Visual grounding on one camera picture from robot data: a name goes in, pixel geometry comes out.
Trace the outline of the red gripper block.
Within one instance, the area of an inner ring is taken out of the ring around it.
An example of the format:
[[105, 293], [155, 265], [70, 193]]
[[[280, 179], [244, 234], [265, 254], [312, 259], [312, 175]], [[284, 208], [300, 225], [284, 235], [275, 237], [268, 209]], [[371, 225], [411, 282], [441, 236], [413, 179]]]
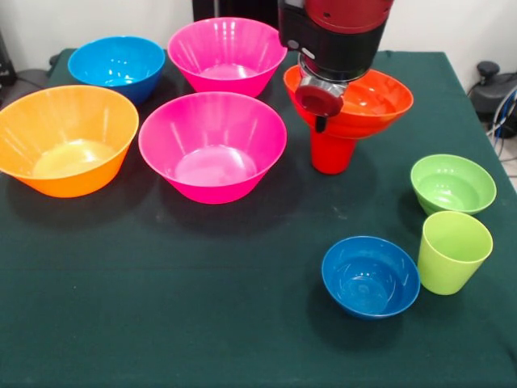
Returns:
[[337, 116], [343, 108], [344, 89], [332, 86], [299, 86], [295, 92], [296, 101], [307, 111], [317, 115], [315, 130], [323, 133], [326, 129], [326, 116]]

